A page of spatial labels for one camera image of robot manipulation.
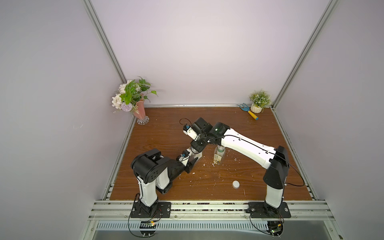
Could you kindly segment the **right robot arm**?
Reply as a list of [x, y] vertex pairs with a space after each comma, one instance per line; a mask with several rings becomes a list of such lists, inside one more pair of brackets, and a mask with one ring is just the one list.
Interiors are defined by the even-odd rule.
[[184, 125], [183, 132], [192, 139], [194, 154], [202, 152], [207, 145], [212, 144], [232, 149], [258, 163], [266, 169], [263, 177], [267, 185], [265, 206], [278, 209], [282, 205], [290, 169], [288, 151], [284, 147], [274, 148], [260, 144], [239, 134], [228, 125], [217, 122], [212, 126], [203, 118], [197, 119], [191, 126]]

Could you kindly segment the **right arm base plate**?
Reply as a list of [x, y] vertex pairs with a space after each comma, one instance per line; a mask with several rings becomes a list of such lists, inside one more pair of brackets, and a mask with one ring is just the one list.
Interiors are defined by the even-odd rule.
[[269, 206], [265, 202], [249, 202], [246, 213], [250, 214], [252, 218], [260, 219], [289, 219], [292, 217], [286, 202], [282, 202], [277, 209]]

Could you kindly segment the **square clear plastic bottle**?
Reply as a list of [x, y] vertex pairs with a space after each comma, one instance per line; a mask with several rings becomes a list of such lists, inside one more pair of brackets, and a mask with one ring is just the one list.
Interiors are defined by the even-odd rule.
[[199, 152], [197, 150], [195, 150], [193, 147], [190, 147], [190, 160], [193, 160], [193, 159], [200, 159], [202, 156], [203, 156], [203, 153], [202, 152]]

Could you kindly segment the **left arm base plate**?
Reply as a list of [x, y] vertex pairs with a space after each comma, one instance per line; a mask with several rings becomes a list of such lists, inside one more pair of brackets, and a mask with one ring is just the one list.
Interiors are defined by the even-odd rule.
[[130, 214], [131, 218], [170, 218], [171, 202], [155, 202], [148, 207], [141, 201], [134, 203]]

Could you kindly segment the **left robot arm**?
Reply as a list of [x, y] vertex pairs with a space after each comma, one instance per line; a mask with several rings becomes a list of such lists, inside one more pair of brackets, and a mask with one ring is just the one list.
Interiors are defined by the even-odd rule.
[[160, 150], [152, 149], [134, 158], [131, 168], [140, 190], [140, 204], [150, 212], [158, 204], [157, 192], [166, 194], [173, 181], [182, 173], [189, 174], [202, 157], [192, 147], [184, 150], [176, 159], [163, 156]]

